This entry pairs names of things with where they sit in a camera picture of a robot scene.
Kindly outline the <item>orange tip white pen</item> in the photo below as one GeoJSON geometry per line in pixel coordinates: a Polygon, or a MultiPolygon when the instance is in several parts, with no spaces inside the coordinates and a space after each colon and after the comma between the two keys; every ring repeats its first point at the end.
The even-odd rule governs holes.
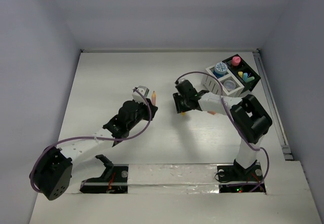
{"type": "Polygon", "coordinates": [[[151,95],[151,103],[152,105],[156,105],[156,92],[153,91],[152,95],[151,95]]]}

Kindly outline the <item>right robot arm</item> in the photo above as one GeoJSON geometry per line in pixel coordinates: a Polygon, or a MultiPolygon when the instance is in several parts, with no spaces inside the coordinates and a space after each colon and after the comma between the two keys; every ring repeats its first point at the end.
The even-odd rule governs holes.
{"type": "Polygon", "coordinates": [[[272,119],[257,98],[216,95],[207,90],[197,91],[187,79],[175,82],[173,94],[177,113],[191,110],[228,116],[241,137],[238,154],[232,165],[221,165],[216,179],[221,183],[245,182],[250,178],[257,162],[260,143],[272,126],[272,119]]]}

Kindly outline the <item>clear round jar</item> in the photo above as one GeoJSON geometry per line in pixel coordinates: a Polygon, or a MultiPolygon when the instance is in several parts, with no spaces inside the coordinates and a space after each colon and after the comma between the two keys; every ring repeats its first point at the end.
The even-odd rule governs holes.
{"type": "Polygon", "coordinates": [[[226,90],[228,92],[236,89],[236,83],[235,83],[235,81],[233,81],[231,79],[228,79],[228,80],[224,81],[223,86],[226,88],[226,90]]]}

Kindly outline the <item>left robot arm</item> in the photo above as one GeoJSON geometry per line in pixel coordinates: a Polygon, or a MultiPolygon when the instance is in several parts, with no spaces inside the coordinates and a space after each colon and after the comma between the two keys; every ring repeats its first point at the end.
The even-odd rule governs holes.
{"type": "Polygon", "coordinates": [[[150,123],[157,111],[151,99],[125,101],[118,113],[92,136],[60,140],[58,143],[64,144],[61,148],[56,143],[46,147],[29,175],[31,187],[48,200],[57,199],[69,187],[72,168],[92,155],[103,162],[96,166],[95,176],[110,181],[114,175],[113,164],[99,151],[107,148],[108,141],[116,146],[131,140],[130,131],[141,121],[150,123]]]}

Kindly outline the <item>blue highlighter pen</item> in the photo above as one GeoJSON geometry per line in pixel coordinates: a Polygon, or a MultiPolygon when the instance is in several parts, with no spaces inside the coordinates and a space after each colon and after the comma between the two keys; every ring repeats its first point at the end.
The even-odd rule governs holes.
{"type": "Polygon", "coordinates": [[[247,81],[247,79],[248,79],[248,74],[247,74],[247,73],[244,73],[244,75],[243,75],[243,78],[242,78],[242,79],[243,79],[243,81],[244,81],[244,82],[246,82],[246,81],[247,81]]]}

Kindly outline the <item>pink capped tube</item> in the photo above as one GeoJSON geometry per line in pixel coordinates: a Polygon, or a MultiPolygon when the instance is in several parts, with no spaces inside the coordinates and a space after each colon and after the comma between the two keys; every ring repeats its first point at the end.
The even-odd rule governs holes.
{"type": "Polygon", "coordinates": [[[237,67],[239,66],[241,63],[241,57],[240,56],[234,56],[231,59],[231,66],[232,67],[237,67]]]}

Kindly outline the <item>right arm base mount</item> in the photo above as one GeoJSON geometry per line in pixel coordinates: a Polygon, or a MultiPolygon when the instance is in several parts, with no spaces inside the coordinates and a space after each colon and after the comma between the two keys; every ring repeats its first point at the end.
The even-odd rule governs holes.
{"type": "Polygon", "coordinates": [[[263,179],[261,166],[257,163],[247,173],[234,165],[218,165],[214,176],[219,183],[219,193],[265,193],[265,185],[258,185],[263,179]]]}

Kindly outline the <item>green highlighter pen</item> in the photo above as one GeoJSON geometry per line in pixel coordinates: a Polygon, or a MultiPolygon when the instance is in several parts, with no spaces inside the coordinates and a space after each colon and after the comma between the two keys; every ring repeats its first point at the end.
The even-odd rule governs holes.
{"type": "Polygon", "coordinates": [[[247,79],[247,82],[250,82],[250,81],[253,81],[255,78],[252,76],[252,77],[249,77],[248,79],[247,79]]]}

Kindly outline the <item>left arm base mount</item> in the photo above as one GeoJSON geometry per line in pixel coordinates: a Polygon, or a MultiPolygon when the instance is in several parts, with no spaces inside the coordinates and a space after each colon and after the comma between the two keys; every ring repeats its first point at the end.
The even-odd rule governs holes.
{"type": "Polygon", "coordinates": [[[96,155],[105,169],[99,177],[83,180],[79,191],[83,194],[127,194],[128,165],[114,165],[106,156],[96,155]]]}

